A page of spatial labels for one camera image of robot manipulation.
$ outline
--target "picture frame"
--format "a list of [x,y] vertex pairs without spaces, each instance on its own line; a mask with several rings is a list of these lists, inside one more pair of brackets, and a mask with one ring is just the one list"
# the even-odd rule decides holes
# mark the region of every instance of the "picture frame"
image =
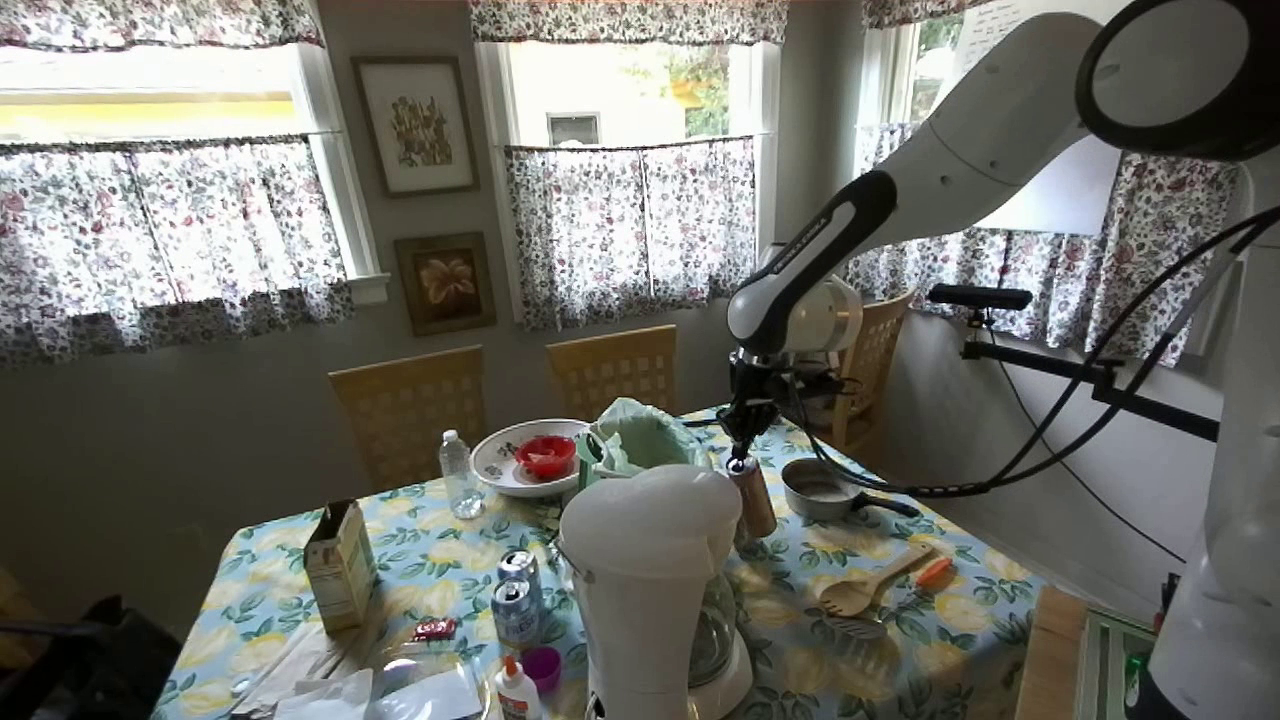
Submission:
[[476,152],[451,56],[355,56],[390,194],[476,189]]
[[416,336],[491,323],[491,279],[480,231],[397,239],[397,273]]

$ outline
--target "wooden chair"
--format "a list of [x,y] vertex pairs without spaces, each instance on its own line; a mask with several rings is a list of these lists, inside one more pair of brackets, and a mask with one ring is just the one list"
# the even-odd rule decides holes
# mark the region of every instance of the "wooden chair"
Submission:
[[898,336],[908,318],[912,300],[917,296],[864,302],[864,328],[857,333],[854,347],[842,355],[833,443],[869,466],[881,462],[881,398],[887,389]]
[[330,383],[364,459],[360,493],[439,476],[444,426],[469,443],[486,437],[480,347],[343,369],[330,373]]
[[615,396],[676,412],[676,323],[549,343],[566,412],[595,419]]

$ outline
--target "floral tablecloth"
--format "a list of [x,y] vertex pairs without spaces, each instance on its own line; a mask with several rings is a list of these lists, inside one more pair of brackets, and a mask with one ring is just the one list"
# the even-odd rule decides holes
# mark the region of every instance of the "floral tablecloth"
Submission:
[[[691,430],[707,454],[728,452],[716,424]],[[791,424],[751,443],[780,527],[728,560],[758,667],[758,688],[733,717],[1014,717],[1042,580],[928,508],[921,515],[860,508],[843,524],[805,524],[783,503],[776,470],[814,454],[809,447]],[[444,485],[408,485],[364,494],[360,508],[379,571],[379,641],[397,644],[416,621],[451,616],[460,621],[451,650],[476,675],[497,667],[488,612],[497,560],[510,549],[539,557],[552,608],[544,641],[566,656],[552,708],[581,717],[590,656],[570,569],[549,550],[552,503],[491,498],[480,521],[457,521],[444,508]],[[322,622],[302,563],[316,515],[254,524],[228,541],[156,717],[228,717],[236,684],[273,664],[298,630]],[[908,541],[949,550],[951,585],[941,593],[893,585],[871,630],[809,612],[817,589],[893,563]]]

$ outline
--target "wooden spoon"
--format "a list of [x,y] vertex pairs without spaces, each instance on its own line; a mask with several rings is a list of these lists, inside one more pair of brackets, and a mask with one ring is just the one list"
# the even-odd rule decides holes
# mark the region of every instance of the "wooden spoon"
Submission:
[[833,616],[864,616],[869,608],[881,602],[881,593],[884,593],[898,577],[912,571],[912,569],[923,563],[928,557],[937,557],[937,549],[932,549],[932,544],[917,544],[917,549],[908,549],[898,563],[887,563],[884,571],[828,585],[828,589],[817,595],[817,602],[819,602],[824,612],[833,612]]

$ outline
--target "lace curtain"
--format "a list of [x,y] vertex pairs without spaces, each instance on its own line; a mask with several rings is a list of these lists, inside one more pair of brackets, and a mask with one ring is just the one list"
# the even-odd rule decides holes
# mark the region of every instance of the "lace curtain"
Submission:
[[98,53],[131,44],[322,44],[309,0],[6,0],[0,47]]
[[[908,128],[884,128],[871,160],[887,155]],[[1224,226],[1235,169],[1125,152],[1100,234],[974,226],[857,257],[843,277],[864,296],[928,290],[932,283],[1030,289],[1025,313],[994,313],[996,333],[1043,347],[1089,353],[1121,308],[1176,257]],[[1158,347],[1168,318],[1201,283],[1209,259],[1163,283],[1108,343],[1108,355],[1138,359]]]
[[928,15],[964,11],[990,0],[864,0],[869,29],[921,22]]
[[510,149],[530,328],[705,302],[758,257],[758,140]]
[[790,0],[473,0],[480,39],[780,44]]
[[312,149],[0,149],[0,363],[259,336],[350,308]]

